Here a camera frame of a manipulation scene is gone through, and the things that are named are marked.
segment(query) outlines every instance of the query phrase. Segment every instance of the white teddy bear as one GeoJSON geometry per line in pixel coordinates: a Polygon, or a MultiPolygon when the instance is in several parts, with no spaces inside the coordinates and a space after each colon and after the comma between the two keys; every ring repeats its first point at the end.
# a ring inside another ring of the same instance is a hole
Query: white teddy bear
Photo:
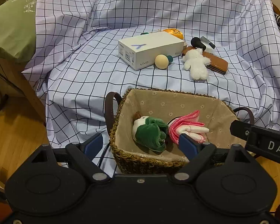
{"type": "Polygon", "coordinates": [[[211,60],[202,55],[202,49],[189,50],[182,59],[184,61],[184,69],[190,70],[190,75],[194,80],[208,78],[208,70],[206,65],[211,63],[211,60]]]}

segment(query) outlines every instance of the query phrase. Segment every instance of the pink and white plush toy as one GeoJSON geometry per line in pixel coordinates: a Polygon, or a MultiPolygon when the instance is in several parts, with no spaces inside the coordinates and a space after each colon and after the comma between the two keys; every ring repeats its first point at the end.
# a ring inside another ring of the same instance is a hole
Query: pink and white plush toy
{"type": "Polygon", "coordinates": [[[198,122],[199,110],[194,111],[191,114],[178,117],[169,122],[169,136],[171,140],[178,144],[179,135],[182,133],[187,134],[193,140],[203,143],[206,141],[204,133],[209,132],[209,129],[203,127],[204,124],[198,122]]]}
{"type": "Polygon", "coordinates": [[[184,69],[190,70],[190,75],[194,80],[208,78],[208,70],[205,66],[211,63],[211,60],[202,55],[201,48],[189,50],[182,60],[184,61],[184,69]]]}

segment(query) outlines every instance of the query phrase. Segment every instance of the checkered cloth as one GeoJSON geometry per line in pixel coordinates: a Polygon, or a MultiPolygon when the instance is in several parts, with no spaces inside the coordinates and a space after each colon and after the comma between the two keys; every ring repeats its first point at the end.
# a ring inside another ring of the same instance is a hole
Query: checkered cloth
{"type": "MultiPolygon", "coordinates": [[[[23,73],[45,100],[53,147],[96,132],[106,145],[105,96],[128,88],[208,94],[248,107],[257,125],[280,130],[280,33],[270,0],[37,0],[36,33],[23,73]],[[208,71],[208,80],[194,81],[181,57],[166,70],[139,71],[118,57],[119,39],[165,28],[182,31],[188,44],[208,38],[229,63],[226,75],[208,71]]],[[[110,151],[102,166],[115,172],[110,151]]]]}

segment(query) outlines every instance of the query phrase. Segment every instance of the basket handle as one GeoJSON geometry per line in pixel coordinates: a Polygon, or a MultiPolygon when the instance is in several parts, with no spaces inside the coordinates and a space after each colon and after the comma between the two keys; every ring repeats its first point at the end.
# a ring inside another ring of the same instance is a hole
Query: basket handle
{"type": "Polygon", "coordinates": [[[245,110],[248,112],[249,118],[250,118],[250,124],[253,125],[255,123],[255,120],[254,120],[254,115],[253,115],[252,111],[247,107],[238,107],[238,108],[234,109],[233,111],[236,113],[240,110],[245,110]]]}
{"type": "Polygon", "coordinates": [[[108,135],[110,135],[110,131],[114,124],[113,98],[116,99],[118,105],[122,100],[122,97],[115,92],[109,92],[106,96],[104,107],[105,107],[105,120],[106,120],[108,135]]]}

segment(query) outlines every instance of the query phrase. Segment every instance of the cardboard box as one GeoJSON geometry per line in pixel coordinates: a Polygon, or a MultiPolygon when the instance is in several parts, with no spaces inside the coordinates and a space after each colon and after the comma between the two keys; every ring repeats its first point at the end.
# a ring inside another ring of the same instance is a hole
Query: cardboard box
{"type": "Polygon", "coordinates": [[[118,40],[118,54],[137,71],[153,65],[157,55],[181,55],[183,46],[183,40],[167,32],[157,32],[118,40]]]}

